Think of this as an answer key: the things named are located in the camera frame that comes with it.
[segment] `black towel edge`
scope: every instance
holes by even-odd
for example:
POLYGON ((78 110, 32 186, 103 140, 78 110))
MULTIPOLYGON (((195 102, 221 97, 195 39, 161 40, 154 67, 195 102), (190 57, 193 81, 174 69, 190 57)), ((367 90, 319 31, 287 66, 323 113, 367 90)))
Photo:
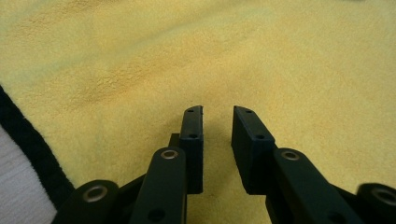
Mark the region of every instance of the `black towel edge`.
POLYGON ((59 210, 74 187, 44 138, 14 105, 2 86, 0 86, 0 124, 26 155, 49 199, 56 210, 59 210))

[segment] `white fabric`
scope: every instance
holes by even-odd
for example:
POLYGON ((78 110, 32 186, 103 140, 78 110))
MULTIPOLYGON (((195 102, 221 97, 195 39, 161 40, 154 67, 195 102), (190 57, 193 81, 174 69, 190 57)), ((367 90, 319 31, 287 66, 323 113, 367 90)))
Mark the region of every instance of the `white fabric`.
POLYGON ((51 223, 55 214, 31 163, 0 126, 0 223, 51 223))

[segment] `yellow towel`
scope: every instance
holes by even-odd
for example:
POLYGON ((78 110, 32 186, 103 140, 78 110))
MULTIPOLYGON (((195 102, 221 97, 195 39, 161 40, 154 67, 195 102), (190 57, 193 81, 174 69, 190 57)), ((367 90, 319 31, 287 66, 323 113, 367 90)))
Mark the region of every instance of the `yellow towel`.
POLYGON ((0 85, 77 188, 147 171, 204 106, 204 193, 188 223, 267 223, 231 149, 233 106, 334 185, 396 188, 396 2, 0 3, 0 85))

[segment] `terry cloth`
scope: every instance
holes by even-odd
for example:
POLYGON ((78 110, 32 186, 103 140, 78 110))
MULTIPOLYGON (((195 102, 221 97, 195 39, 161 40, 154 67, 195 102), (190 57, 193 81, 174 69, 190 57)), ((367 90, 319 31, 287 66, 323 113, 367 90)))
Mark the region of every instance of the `terry cloth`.
POLYGON ((204 193, 188 223, 269 220, 233 159, 234 105, 334 185, 396 188, 395 1, 2 1, 0 17, 0 85, 53 155, 31 160, 48 193, 53 172, 67 190, 141 176, 194 105, 204 193))
POLYGON ((0 223, 50 223, 56 210, 22 150, 0 128, 0 223))

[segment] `black mechanical arm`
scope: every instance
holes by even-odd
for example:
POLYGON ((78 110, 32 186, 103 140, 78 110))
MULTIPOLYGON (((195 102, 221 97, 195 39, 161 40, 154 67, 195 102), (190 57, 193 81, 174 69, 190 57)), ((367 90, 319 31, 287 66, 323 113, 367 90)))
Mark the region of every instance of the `black mechanical arm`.
MULTIPOLYGON (((273 223, 396 223, 396 189, 363 184, 357 195, 329 182, 301 152, 278 148, 256 113, 235 106, 232 147, 243 186, 266 195, 273 223)), ((203 108, 184 112, 180 133, 148 172, 119 188, 94 180, 76 189, 53 223, 186 223, 187 194, 203 192, 203 108)))

